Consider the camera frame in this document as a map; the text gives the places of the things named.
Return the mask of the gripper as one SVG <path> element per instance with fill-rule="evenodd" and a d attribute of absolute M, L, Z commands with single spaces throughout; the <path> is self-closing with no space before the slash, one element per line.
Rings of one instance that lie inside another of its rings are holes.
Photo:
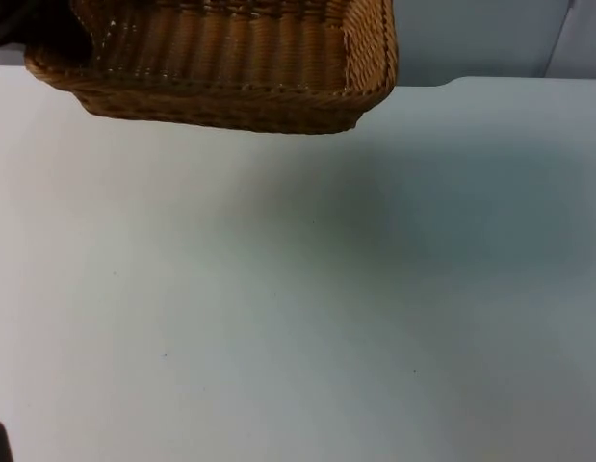
<path fill-rule="evenodd" d="M 68 1 L 0 0 L 0 47 L 44 45 L 74 62 L 91 57 L 90 34 Z"/>

